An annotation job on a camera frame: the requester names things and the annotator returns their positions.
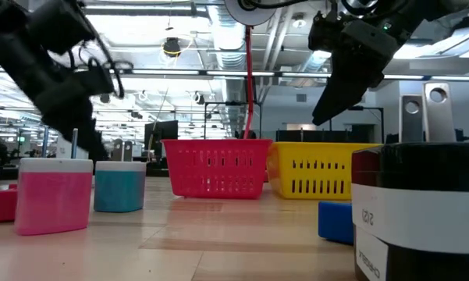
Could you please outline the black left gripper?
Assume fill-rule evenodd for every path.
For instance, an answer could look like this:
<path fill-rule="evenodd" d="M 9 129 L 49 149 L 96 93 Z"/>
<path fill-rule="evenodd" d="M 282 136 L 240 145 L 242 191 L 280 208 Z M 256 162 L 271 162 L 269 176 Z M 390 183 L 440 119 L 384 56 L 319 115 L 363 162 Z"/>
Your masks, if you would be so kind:
<path fill-rule="evenodd" d="M 92 118 L 93 107 L 87 101 L 90 96 L 110 94 L 114 85 L 108 69 L 96 65 L 88 70 L 71 73 L 60 84 L 49 87 L 34 98 L 34 105 L 45 113 L 42 122 L 57 130 L 64 139 L 73 139 L 78 129 L 77 146 L 89 154 L 93 161 L 108 160 L 108 152 L 102 143 L 101 133 L 96 131 Z"/>

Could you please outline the teal wall charger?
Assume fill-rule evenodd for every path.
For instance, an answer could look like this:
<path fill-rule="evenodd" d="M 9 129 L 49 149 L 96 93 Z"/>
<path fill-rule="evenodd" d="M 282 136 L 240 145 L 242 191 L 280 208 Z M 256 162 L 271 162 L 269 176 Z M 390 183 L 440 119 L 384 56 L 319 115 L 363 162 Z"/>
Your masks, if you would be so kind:
<path fill-rule="evenodd" d="M 113 141 L 108 161 L 97 161 L 94 173 L 96 212 L 133 212 L 144 206 L 146 164 L 132 161 L 131 141 Z"/>

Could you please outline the red plastic basket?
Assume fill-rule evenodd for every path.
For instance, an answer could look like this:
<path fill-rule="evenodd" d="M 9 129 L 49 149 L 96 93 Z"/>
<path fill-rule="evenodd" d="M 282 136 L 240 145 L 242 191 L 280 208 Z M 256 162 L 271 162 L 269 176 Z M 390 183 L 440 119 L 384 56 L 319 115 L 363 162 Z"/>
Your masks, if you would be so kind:
<path fill-rule="evenodd" d="M 257 199 L 265 179 L 269 139 L 163 140 L 176 196 Z"/>

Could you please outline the black monitor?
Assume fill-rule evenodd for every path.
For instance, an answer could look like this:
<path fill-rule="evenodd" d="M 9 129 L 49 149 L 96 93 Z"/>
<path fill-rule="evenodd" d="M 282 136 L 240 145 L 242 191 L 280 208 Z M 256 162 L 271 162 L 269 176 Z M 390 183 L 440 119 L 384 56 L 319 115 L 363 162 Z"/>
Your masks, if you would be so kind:
<path fill-rule="evenodd" d="M 153 151 L 154 155 L 163 156 L 162 140 L 178 138 L 177 120 L 148 123 L 144 126 L 144 150 Z"/>

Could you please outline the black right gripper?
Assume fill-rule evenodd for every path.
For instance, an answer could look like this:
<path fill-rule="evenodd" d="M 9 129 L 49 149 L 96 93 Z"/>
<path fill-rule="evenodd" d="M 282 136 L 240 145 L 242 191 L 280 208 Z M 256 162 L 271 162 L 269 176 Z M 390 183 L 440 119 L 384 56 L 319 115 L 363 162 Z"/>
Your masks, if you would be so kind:
<path fill-rule="evenodd" d="M 312 112 L 312 123 L 322 125 L 377 87 L 383 70 L 398 49 L 394 37 L 377 27 L 336 12 L 318 12 L 308 35 L 308 48 L 331 54 L 332 74 Z"/>

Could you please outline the pink wall charger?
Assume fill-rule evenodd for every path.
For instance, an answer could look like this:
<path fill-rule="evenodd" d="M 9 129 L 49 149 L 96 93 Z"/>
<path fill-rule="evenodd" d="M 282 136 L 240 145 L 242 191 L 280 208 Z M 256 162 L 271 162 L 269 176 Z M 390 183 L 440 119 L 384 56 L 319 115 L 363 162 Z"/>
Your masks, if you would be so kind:
<path fill-rule="evenodd" d="M 21 159 L 16 233 L 32 236 L 86 228 L 92 176 L 93 162 L 87 159 Z"/>

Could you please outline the long ceiling light bar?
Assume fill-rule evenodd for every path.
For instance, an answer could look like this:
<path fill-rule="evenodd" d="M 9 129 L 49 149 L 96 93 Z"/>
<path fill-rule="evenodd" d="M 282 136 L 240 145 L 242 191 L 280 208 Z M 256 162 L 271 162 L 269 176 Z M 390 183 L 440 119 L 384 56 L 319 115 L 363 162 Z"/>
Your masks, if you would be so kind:
<path fill-rule="evenodd" d="M 134 69 L 124 70 L 128 75 L 149 75 L 149 76 L 223 76 L 223 77 L 243 77 L 247 71 L 237 70 L 204 70 L 204 69 Z M 283 78 L 329 78 L 331 73 L 297 73 L 297 72 L 269 72 L 255 71 L 254 77 L 283 77 Z M 469 76 L 448 76 L 448 75 L 405 75 L 387 74 L 384 80 L 412 80 L 429 81 L 443 80 L 455 82 L 469 82 Z"/>

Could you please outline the blue digital clock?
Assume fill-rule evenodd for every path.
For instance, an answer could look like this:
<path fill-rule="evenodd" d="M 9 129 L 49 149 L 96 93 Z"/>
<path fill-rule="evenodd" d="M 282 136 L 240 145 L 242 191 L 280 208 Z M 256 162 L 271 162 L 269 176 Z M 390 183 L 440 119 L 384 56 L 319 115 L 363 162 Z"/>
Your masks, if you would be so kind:
<path fill-rule="evenodd" d="M 352 204 L 331 201 L 318 203 L 318 235 L 341 244 L 354 244 Z"/>

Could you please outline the silver ribbed ventilation duct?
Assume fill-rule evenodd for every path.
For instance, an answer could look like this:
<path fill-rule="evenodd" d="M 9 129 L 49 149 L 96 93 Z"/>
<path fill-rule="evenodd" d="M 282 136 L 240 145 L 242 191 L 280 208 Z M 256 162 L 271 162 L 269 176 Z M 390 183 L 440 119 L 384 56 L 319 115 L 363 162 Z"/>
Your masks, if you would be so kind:
<path fill-rule="evenodd" d="M 231 17 L 224 5 L 208 7 L 212 21 L 211 34 L 216 51 L 218 68 L 224 71 L 241 71 L 246 67 L 245 26 Z M 222 81 L 224 101 L 245 101 L 245 86 L 242 78 Z"/>

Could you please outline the yellow plastic basket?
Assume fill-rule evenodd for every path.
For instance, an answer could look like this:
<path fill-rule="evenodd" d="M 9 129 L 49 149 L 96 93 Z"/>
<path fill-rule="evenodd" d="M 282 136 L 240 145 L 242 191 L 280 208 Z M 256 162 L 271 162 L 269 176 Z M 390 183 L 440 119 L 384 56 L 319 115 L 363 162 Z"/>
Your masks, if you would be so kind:
<path fill-rule="evenodd" d="M 349 201 L 355 151 L 375 144 L 275 142 L 267 155 L 268 181 L 285 199 Z"/>

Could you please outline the red digital clock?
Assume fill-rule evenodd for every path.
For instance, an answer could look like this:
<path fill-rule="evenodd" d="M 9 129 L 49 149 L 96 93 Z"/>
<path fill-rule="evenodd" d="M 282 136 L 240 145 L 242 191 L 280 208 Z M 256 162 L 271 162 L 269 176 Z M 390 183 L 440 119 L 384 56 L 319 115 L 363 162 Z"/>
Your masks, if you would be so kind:
<path fill-rule="evenodd" d="M 13 222 L 16 217 L 17 184 L 9 184 L 7 190 L 0 190 L 0 222 Z"/>

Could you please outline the dark low partition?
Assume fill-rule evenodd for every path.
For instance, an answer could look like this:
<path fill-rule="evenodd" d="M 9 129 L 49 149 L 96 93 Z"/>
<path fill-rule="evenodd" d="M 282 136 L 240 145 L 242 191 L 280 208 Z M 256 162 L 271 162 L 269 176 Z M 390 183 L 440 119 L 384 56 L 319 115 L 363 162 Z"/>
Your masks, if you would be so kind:
<path fill-rule="evenodd" d="M 275 140 L 279 142 L 378 143 L 374 135 L 359 130 L 278 130 Z"/>

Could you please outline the black wall charger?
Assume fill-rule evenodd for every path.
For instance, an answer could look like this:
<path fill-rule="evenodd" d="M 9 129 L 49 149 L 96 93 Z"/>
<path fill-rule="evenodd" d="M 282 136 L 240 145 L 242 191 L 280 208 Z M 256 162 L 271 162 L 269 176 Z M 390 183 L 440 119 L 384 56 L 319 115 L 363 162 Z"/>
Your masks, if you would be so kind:
<path fill-rule="evenodd" d="M 469 143 L 449 86 L 426 83 L 418 142 L 352 155 L 357 281 L 469 281 Z"/>

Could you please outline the white square pillar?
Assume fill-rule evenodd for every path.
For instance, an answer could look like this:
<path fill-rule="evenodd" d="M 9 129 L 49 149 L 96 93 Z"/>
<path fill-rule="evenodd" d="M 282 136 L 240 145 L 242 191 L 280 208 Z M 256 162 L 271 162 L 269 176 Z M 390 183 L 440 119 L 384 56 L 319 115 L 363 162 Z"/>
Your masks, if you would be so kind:
<path fill-rule="evenodd" d="M 71 158 L 72 143 L 59 135 L 56 143 L 56 158 Z"/>

